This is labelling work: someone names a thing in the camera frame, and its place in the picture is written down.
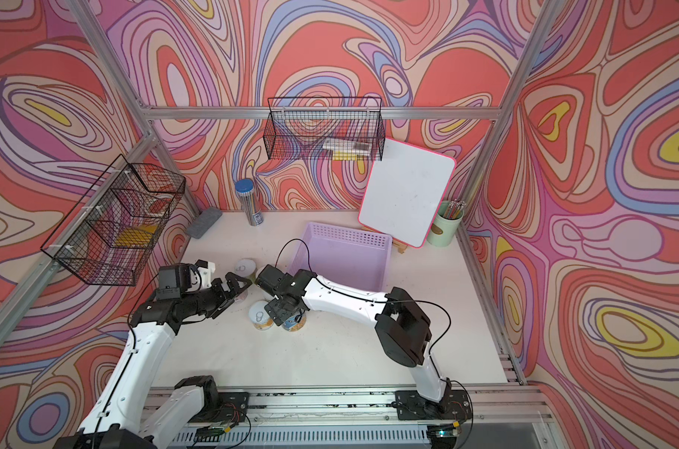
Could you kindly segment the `blue Progresso soup can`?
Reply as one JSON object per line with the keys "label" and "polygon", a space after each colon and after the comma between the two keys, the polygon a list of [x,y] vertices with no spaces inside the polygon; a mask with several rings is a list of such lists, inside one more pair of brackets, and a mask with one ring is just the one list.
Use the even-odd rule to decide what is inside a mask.
{"label": "blue Progresso soup can", "polygon": [[305,312],[300,311],[298,314],[285,320],[283,322],[282,328],[288,332],[297,332],[305,326],[306,322],[307,316]]}

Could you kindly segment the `purple plastic basket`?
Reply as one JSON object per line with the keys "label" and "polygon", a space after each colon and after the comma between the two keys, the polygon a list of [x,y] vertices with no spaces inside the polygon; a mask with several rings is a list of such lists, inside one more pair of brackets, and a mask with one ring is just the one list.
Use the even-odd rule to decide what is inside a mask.
{"label": "purple plastic basket", "polygon": [[386,234],[310,222],[287,272],[310,269],[338,284],[380,292],[391,252],[392,238]]}

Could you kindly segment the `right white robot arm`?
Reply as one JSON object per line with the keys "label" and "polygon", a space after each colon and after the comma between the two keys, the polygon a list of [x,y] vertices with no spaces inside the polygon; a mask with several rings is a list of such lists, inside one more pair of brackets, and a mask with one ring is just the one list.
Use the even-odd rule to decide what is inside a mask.
{"label": "right white robot arm", "polygon": [[398,390],[391,406],[400,421],[473,419],[467,391],[453,391],[454,381],[443,376],[433,360],[431,320],[404,289],[388,293],[362,291],[337,284],[307,269],[291,275],[267,265],[256,284],[271,295],[265,307],[276,325],[304,312],[326,312],[350,319],[375,331],[384,354],[407,368],[415,389]]}

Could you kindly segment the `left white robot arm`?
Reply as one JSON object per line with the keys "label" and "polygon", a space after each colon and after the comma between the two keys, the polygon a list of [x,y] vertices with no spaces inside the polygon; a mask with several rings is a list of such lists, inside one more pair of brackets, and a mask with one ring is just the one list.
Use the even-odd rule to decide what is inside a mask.
{"label": "left white robot arm", "polygon": [[221,399],[212,376],[182,379],[148,418],[142,416],[156,374],[184,326],[215,319],[236,302],[252,280],[213,275],[210,263],[177,264],[158,271],[158,286],[128,317],[129,334],[109,383],[76,432],[57,448],[167,448],[194,419],[227,421],[240,412]]}

